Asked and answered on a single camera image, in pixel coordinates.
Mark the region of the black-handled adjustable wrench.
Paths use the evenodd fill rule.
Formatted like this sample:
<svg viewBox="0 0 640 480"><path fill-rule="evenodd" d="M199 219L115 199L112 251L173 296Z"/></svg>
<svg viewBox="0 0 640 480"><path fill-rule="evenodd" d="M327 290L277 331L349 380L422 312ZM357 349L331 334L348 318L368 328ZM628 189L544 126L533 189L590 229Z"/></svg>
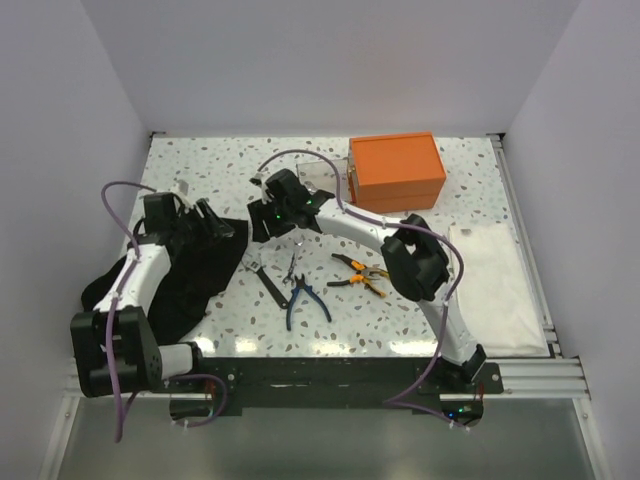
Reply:
<svg viewBox="0 0 640 480"><path fill-rule="evenodd" d="M260 279L263 286L266 288L278 307L286 310L289 306L288 300L268 276L268 274L264 270L260 258L251 256L250 254L245 254L242 259L242 264L246 269L252 271L257 275L257 277Z"/></svg>

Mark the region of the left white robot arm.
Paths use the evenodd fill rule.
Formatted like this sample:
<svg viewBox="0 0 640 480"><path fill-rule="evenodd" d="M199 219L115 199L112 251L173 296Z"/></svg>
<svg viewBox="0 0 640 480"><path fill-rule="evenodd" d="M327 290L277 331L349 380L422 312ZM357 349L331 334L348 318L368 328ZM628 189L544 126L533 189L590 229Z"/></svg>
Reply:
<svg viewBox="0 0 640 480"><path fill-rule="evenodd" d="M144 232L134 237L112 286L70 325L82 393L87 397L153 391L172 378L185 392L200 390L207 368L193 342L158 344L148 313L158 287L186 253L200 253L234 236L208 202L173 192L143 197Z"/></svg>

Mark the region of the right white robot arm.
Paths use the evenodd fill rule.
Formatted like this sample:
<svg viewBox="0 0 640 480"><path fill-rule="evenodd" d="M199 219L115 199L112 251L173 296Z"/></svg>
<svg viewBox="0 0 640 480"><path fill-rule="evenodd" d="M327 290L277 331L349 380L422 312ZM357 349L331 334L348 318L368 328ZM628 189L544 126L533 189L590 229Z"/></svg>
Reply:
<svg viewBox="0 0 640 480"><path fill-rule="evenodd" d="M393 288L419 306L436 335L436 355L447 365L448 386L466 393L480 382L486 353L453 301L461 278L450 279L447 254L458 251L445 237L418 215L385 219L347 205L338 191L312 192L289 169L269 177L258 172L250 182L261 189L261 198L248 204L255 242L299 228L342 237L377 252Z"/></svg>

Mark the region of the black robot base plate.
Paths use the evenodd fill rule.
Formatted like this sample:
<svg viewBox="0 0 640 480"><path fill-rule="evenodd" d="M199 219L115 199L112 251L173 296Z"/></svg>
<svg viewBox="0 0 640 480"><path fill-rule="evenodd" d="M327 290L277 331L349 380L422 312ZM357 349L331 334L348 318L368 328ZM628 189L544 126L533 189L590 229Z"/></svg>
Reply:
<svg viewBox="0 0 640 480"><path fill-rule="evenodd" d="M404 391L426 369L430 358L225 358L200 362L199 374L220 378L228 392L223 414L244 408L377 409ZM485 363L468 382L457 367L438 360L407 401L439 405L440 395L502 394L499 365ZM151 393L203 394L206 380L168 380Z"/></svg>

